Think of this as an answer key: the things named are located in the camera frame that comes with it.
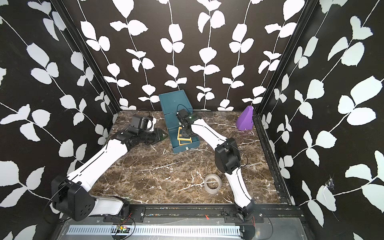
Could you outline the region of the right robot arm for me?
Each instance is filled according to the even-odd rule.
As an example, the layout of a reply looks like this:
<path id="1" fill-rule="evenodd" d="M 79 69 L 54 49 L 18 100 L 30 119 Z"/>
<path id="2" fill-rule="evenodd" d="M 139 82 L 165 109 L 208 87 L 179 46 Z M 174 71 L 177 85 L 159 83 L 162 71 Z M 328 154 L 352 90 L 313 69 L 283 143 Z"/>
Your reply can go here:
<path id="1" fill-rule="evenodd" d="M 201 116 L 186 109 L 178 110 L 176 117 L 182 127 L 182 136 L 201 137 L 215 151 L 215 164 L 225 174 L 234 194 L 238 219 L 246 222 L 256 210 L 242 176 L 241 151 L 233 138 L 227 138 L 211 128 Z"/>

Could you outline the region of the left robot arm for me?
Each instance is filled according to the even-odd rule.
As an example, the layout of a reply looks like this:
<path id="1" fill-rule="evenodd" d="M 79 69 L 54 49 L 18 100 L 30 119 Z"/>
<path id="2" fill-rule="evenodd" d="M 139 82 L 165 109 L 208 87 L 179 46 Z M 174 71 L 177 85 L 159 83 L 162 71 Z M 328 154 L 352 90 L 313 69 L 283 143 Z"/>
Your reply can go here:
<path id="1" fill-rule="evenodd" d="M 168 134 L 155 128 L 152 132 L 138 134 L 119 131 L 84 165 L 69 173 L 58 176 L 51 184 L 52 206 L 75 221 L 89 216 L 118 216 L 125 203 L 121 198 L 96 197 L 89 193 L 93 185 L 120 157 L 139 144 L 152 145 L 163 141 Z"/>

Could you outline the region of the yellow brooch box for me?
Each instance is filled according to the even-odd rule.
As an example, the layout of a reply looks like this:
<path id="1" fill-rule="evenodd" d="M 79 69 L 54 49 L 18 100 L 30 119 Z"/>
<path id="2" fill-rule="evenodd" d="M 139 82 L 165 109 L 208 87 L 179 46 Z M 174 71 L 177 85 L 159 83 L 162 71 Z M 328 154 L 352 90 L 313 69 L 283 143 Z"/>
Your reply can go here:
<path id="1" fill-rule="evenodd" d="M 185 133 L 185 131 L 182 127 L 178 128 L 178 136 L 177 137 L 189 138 L 189 136 Z"/>
<path id="2" fill-rule="evenodd" d="M 190 143 L 192 143 L 192 138 L 181 138 L 181 137 L 177 137 L 177 140 L 179 142 L 179 146 L 184 146 L 184 145 L 188 145 Z"/>

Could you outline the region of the teal bottom drawer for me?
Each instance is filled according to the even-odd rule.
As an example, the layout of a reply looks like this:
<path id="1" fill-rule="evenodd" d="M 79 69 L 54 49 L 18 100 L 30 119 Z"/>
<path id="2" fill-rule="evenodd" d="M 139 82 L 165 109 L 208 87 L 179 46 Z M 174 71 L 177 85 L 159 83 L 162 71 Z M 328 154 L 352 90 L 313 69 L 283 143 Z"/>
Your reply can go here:
<path id="1" fill-rule="evenodd" d="M 177 113 L 165 115 L 165 120 L 172 149 L 175 154 L 197 148 L 200 145 L 197 137 L 191 137 L 186 133 L 182 123 L 177 118 Z"/>

